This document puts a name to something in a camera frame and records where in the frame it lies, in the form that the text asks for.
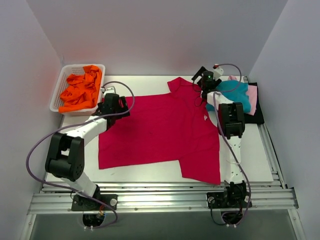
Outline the crimson red t-shirt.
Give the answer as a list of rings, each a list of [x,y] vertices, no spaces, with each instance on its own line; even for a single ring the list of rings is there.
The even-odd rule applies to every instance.
[[[98,166],[110,169],[178,161],[181,175],[218,185],[220,140],[198,96],[199,87],[177,77],[169,92],[127,97],[130,115],[98,137]]]

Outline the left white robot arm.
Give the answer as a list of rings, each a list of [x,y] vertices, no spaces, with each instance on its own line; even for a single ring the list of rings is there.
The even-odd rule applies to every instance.
[[[90,210],[100,206],[100,189],[85,174],[85,146],[106,132],[116,120],[130,116],[124,96],[106,93],[96,111],[82,125],[66,133],[54,133],[50,140],[45,171],[62,179],[75,192],[84,196],[83,204]]]

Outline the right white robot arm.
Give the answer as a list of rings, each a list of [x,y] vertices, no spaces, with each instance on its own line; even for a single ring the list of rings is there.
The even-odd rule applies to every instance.
[[[212,71],[204,66],[191,78],[200,87],[200,97],[214,108],[220,139],[220,166],[225,191],[223,203],[234,206],[247,195],[246,174],[241,167],[241,143],[245,132],[244,107],[241,102],[234,102],[224,96],[217,87],[222,82],[224,71],[216,64]]]

